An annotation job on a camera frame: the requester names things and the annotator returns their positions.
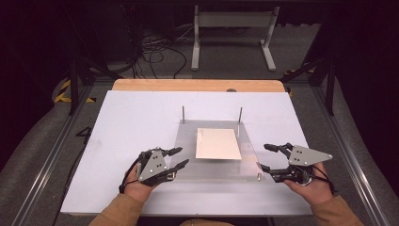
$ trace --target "aluminum rail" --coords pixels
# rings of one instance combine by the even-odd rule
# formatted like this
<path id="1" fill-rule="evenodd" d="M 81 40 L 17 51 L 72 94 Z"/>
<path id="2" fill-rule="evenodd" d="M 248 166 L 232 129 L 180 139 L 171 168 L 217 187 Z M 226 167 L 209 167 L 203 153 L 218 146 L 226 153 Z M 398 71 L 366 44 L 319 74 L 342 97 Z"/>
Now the aluminum rail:
<path id="1" fill-rule="evenodd" d="M 74 113 L 70 115 L 62 129 L 56 142 L 50 151 L 49 155 L 47 156 L 46 161 L 44 162 L 38 176 L 36 177 L 35 182 L 33 183 L 32 187 L 30 188 L 29 193 L 27 194 L 24 203 L 22 204 L 20 210 L 18 211 L 17 216 L 12 222 L 12 226 L 18 225 L 22 226 L 27 223 L 29 220 L 30 215 L 32 214 L 35 205 L 38 203 L 40 198 L 41 192 L 46 187 L 48 180 L 53 172 L 54 167 L 56 166 L 56 162 L 61 154 L 61 151 L 64 147 L 65 141 L 68 138 L 68 135 L 72 129 L 74 122 L 79 115 L 82 106 L 85 104 L 88 95 L 90 94 L 91 87 L 83 87 L 82 93 L 79 98 L 79 105 L 76 107 Z"/>
<path id="2" fill-rule="evenodd" d="M 343 137 L 342 130 L 333 116 L 330 116 L 328 110 L 325 106 L 325 97 L 323 91 L 320 88 L 311 88 L 318 104 L 323 109 L 324 115 L 327 118 L 328 124 L 331 126 L 334 133 L 334 137 L 341 148 L 341 155 L 343 162 L 345 163 L 349 174 L 352 177 L 352 181 L 355 184 L 356 189 L 363 201 L 364 206 L 369 214 L 370 219 L 374 225 L 378 226 L 390 226 L 388 219 L 383 213 L 381 206 L 373 192 L 372 188 L 364 175 L 358 160 L 356 159 L 350 145 L 347 144 L 345 138 Z"/>

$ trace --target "human hand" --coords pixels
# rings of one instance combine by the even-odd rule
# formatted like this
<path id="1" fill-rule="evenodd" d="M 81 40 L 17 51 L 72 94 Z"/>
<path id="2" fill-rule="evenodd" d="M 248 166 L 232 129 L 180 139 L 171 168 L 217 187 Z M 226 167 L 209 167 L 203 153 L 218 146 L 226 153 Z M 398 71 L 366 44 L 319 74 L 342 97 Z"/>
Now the human hand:
<path id="1" fill-rule="evenodd" d="M 321 170 L 323 173 L 327 174 L 323 163 L 316 163 L 314 164 L 314 166 Z M 319 170 L 313 169 L 313 174 L 315 176 L 326 179 L 326 176 L 323 175 L 323 173 Z M 293 190 L 295 193 L 302 196 L 305 201 L 308 202 L 310 205 L 320 204 L 333 198 L 329 184 L 320 180 L 313 179 L 311 183 L 307 186 L 298 185 L 297 183 L 290 180 L 285 180 L 284 184 L 290 187 L 290 189 Z"/>
<path id="2" fill-rule="evenodd" d="M 151 192 L 157 187 L 157 186 L 146 186 L 141 184 L 137 180 L 136 176 L 136 170 L 137 170 L 137 165 L 133 167 L 133 169 L 130 171 L 126 182 L 132 182 L 128 183 L 125 188 L 124 188 L 124 193 L 133 199 L 144 203 L 146 200 L 150 197 Z"/>

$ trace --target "metal frame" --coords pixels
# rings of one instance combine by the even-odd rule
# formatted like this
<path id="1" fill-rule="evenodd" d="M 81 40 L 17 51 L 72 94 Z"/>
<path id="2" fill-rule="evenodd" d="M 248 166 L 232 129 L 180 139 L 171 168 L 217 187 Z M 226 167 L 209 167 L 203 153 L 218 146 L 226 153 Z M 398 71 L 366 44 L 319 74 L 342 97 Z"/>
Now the metal frame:
<path id="1" fill-rule="evenodd" d="M 343 162 L 345 163 L 346 168 L 352 177 L 352 181 L 358 190 L 370 219 L 374 225 L 389 226 L 390 223 L 382 211 L 382 208 L 376 199 L 375 193 L 370 187 L 369 182 L 367 181 L 367 178 L 364 175 L 358 160 L 353 154 L 350 145 L 343 137 L 343 132 L 340 126 L 335 118 L 329 114 L 328 109 L 324 105 L 325 97 L 323 91 L 320 90 L 320 88 L 311 88 L 311 90 L 316 98 L 316 101 L 323 109 L 323 113 L 326 116 L 327 122 L 334 133 L 334 137 L 336 138 L 336 141 L 340 147 L 340 153 L 342 155 Z"/>
<path id="2" fill-rule="evenodd" d="M 200 68 L 200 27 L 267 27 L 267 35 L 260 41 L 267 67 L 271 72 L 276 70 L 269 44 L 273 30 L 279 16 L 279 7 L 274 7 L 272 12 L 200 12 L 195 6 L 194 12 L 194 47 L 191 61 L 191 70 Z"/>
<path id="3" fill-rule="evenodd" d="M 65 124 L 62 127 L 58 138 L 56 139 L 56 143 L 48 154 L 47 159 L 43 164 L 43 167 L 36 177 L 34 184 L 30 188 L 29 193 L 24 200 L 24 203 L 22 204 L 17 216 L 12 221 L 11 225 L 25 225 L 29 220 L 29 217 L 32 214 L 33 209 L 35 208 L 36 203 L 38 203 L 39 201 L 41 192 L 44 190 L 48 180 L 50 179 L 53 169 L 56 166 L 56 162 L 61 155 L 61 151 L 65 145 L 67 137 L 72 129 L 74 122 L 77 120 L 77 116 L 82 109 L 82 106 L 85 104 L 85 100 L 88 98 L 90 91 L 91 87 L 84 87 L 80 95 L 80 104 L 76 107 L 75 111 L 73 111 L 73 114 L 71 114 L 65 121 Z"/>

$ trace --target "sleeve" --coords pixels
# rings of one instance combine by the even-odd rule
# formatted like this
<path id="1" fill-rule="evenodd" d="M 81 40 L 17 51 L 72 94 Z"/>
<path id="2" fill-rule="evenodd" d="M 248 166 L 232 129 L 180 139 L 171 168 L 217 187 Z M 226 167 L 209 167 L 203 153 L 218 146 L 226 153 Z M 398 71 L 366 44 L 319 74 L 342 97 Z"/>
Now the sleeve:
<path id="1" fill-rule="evenodd" d="M 317 224 L 320 226 L 363 225 L 341 196 L 337 196 L 327 202 L 311 206 L 311 211 L 316 218 Z"/>
<path id="2" fill-rule="evenodd" d="M 119 194 L 93 221 L 90 226 L 136 225 L 143 203 L 125 194 Z"/>

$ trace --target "transparent plastic sheet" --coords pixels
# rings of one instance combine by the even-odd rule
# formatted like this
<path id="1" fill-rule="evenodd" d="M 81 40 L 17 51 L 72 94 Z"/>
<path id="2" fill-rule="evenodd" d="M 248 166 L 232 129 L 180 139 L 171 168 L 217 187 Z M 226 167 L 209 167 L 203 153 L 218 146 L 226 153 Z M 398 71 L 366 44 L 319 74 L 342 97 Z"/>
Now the transparent plastic sheet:
<path id="1" fill-rule="evenodd" d="M 196 158 L 198 128 L 233 129 L 237 138 L 241 160 Z M 173 155 L 170 166 L 189 159 L 184 169 L 179 170 L 176 180 L 236 180 L 258 181 L 263 172 L 258 165 L 245 125 L 238 121 L 181 121 L 175 147 L 182 151 Z"/>

